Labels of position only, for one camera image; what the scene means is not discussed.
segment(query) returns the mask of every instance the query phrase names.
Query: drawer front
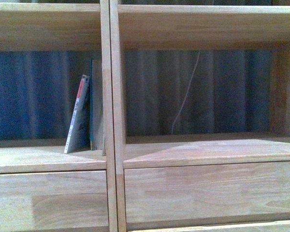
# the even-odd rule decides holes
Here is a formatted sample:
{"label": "drawer front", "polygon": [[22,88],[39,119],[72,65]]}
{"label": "drawer front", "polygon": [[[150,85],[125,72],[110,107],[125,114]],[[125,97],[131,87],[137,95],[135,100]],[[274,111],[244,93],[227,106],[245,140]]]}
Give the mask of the drawer front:
{"label": "drawer front", "polygon": [[125,170],[129,230],[290,219],[290,162]]}
{"label": "drawer front", "polygon": [[108,230],[106,171],[0,175],[0,232],[68,228]]}

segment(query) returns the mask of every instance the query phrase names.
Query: wooden panel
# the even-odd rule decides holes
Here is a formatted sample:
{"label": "wooden panel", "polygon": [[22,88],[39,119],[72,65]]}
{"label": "wooden panel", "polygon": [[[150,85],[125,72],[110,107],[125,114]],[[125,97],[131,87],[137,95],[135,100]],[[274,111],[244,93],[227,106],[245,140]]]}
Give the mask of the wooden panel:
{"label": "wooden panel", "polygon": [[290,160],[290,143],[221,140],[127,145],[125,169]]}
{"label": "wooden panel", "polygon": [[125,169],[290,160],[290,138],[264,132],[134,137],[129,142],[137,144],[126,146]]}
{"label": "wooden panel", "polygon": [[0,3],[0,51],[100,48],[99,4]]}
{"label": "wooden panel", "polygon": [[290,221],[275,221],[225,226],[198,226],[134,232],[290,232]]}
{"label": "wooden panel", "polygon": [[243,49],[290,42],[290,7],[120,5],[118,11],[126,49]]}
{"label": "wooden panel", "polygon": [[0,175],[0,232],[86,227],[108,231],[105,171]]}
{"label": "wooden panel", "polygon": [[113,80],[113,109],[114,109],[114,141],[116,160],[116,192],[118,211],[118,231],[126,232],[126,206],[123,156],[126,144],[125,104],[123,61],[124,53],[121,44],[118,22],[118,0],[110,1],[111,48],[112,48],[112,80]]}
{"label": "wooden panel", "polygon": [[105,151],[107,158],[107,192],[110,232],[118,231],[116,174],[113,125],[113,93],[111,67],[111,35],[110,7],[108,0],[100,0],[101,4],[101,45],[103,74],[103,114],[105,121]]}
{"label": "wooden panel", "polygon": [[63,151],[64,146],[0,148],[0,173],[106,169],[101,150]]}
{"label": "wooden panel", "polygon": [[290,136],[290,46],[274,54],[271,79],[271,131]]}
{"label": "wooden panel", "polygon": [[125,170],[128,230],[290,219],[290,162]]}

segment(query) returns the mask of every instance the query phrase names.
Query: empty shelf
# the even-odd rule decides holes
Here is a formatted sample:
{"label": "empty shelf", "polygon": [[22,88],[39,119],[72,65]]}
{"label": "empty shelf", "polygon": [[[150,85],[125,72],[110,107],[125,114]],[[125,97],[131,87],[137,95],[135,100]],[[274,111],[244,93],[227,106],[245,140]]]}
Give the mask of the empty shelf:
{"label": "empty shelf", "polygon": [[0,51],[101,49],[99,4],[0,3]]}
{"label": "empty shelf", "polygon": [[233,133],[187,136],[186,142],[153,143],[154,137],[127,144],[125,169],[290,160],[290,138]]}
{"label": "empty shelf", "polygon": [[0,173],[106,169],[102,150],[64,154],[64,146],[0,148]]}
{"label": "empty shelf", "polygon": [[125,49],[251,49],[290,43],[290,6],[119,5]]}

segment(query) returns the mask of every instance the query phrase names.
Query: book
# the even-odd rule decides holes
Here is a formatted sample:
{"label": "book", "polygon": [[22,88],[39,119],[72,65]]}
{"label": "book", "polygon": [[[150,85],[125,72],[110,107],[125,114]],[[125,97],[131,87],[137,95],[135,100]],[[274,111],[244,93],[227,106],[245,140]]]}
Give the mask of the book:
{"label": "book", "polygon": [[104,150],[105,126],[103,117],[102,62],[91,60],[90,64],[90,148]]}
{"label": "book", "polygon": [[90,76],[83,75],[74,105],[64,153],[68,154],[89,147]]}

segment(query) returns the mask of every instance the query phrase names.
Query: white wire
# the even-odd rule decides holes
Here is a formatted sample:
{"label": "white wire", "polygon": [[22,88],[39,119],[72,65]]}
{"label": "white wire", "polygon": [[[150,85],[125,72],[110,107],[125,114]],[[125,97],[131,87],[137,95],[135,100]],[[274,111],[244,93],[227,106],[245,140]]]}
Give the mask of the white wire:
{"label": "white wire", "polygon": [[178,114],[177,114],[177,116],[176,116],[174,122],[172,123],[171,134],[173,134],[175,123],[176,123],[176,121],[178,120],[178,117],[180,116],[180,114],[182,113],[182,110],[183,110],[183,108],[184,108],[185,102],[186,102],[186,100],[187,100],[188,93],[189,93],[189,89],[190,89],[190,86],[191,86],[191,83],[192,83],[192,79],[193,79],[193,76],[194,76],[195,70],[197,69],[198,63],[199,63],[200,52],[201,52],[201,51],[199,50],[199,52],[198,52],[198,57],[197,57],[197,61],[195,62],[195,65],[194,65],[194,68],[193,68],[193,72],[192,72],[192,75],[191,75],[191,78],[190,78],[190,81],[189,81],[189,84],[188,84],[188,88],[187,88],[187,91],[186,91],[186,94],[185,94],[185,97],[184,97],[183,103],[182,103],[182,105],[181,105],[181,107],[180,107],[180,110],[178,111]]}

